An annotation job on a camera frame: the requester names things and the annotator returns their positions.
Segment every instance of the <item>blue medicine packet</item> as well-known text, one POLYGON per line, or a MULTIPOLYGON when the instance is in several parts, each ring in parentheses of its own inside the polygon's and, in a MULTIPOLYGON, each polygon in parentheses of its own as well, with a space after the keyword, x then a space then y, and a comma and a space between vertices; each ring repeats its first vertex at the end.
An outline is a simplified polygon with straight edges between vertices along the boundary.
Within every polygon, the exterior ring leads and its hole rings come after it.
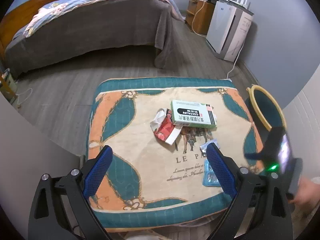
POLYGON ((214 174, 207 159, 204 160, 204 177, 202 185, 206 187, 220 187, 220 183, 217 176, 214 174))

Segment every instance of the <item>wooden bed frame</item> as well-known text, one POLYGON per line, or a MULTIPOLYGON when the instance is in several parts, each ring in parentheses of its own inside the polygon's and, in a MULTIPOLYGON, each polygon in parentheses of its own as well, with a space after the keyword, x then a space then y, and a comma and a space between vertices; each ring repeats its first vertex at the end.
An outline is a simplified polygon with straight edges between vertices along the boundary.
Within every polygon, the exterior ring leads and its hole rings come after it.
POLYGON ((29 0, 4 16, 0 22, 0 58, 4 60, 4 50, 13 36, 27 25, 38 13, 39 8, 56 0, 29 0))

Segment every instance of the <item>yellow basket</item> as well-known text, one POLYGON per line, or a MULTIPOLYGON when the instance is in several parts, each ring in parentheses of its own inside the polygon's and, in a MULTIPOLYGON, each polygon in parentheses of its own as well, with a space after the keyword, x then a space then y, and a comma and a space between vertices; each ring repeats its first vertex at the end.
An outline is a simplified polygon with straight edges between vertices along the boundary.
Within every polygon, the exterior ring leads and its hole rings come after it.
POLYGON ((274 126, 283 126, 287 129, 284 114, 273 96, 263 87, 252 85, 247 88, 250 103, 265 128, 270 131, 274 126))

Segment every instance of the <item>gray blanket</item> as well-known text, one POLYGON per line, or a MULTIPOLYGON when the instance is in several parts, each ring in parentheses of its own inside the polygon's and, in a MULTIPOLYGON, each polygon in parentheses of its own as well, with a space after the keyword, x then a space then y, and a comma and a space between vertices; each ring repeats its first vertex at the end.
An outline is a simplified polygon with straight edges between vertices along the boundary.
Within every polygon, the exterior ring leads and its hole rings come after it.
POLYGON ((160 0, 106 0, 62 15, 29 38, 17 35, 5 50, 5 63, 17 77, 92 50, 146 44, 161 50, 155 54, 157 68, 171 67, 171 5, 160 0))

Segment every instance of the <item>metal screw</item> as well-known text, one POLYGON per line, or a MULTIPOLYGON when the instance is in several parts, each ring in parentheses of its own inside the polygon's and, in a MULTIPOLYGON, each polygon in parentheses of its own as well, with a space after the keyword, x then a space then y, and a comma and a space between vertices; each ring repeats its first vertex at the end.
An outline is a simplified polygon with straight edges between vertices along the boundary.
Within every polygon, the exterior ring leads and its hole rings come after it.
POLYGON ((278 178, 278 174, 276 174, 275 172, 271 173, 271 177, 273 177, 274 179, 278 178))
POLYGON ((74 169, 74 170, 71 171, 71 175, 72 176, 76 176, 78 174, 79 174, 79 170, 78 169, 74 169))
POLYGON ((241 168, 240 168, 240 172, 241 172, 242 174, 248 174, 249 170, 248 170, 246 167, 241 167, 241 168))
POLYGON ((48 174, 43 174, 41 177, 42 180, 47 180, 48 178, 49 178, 48 174))

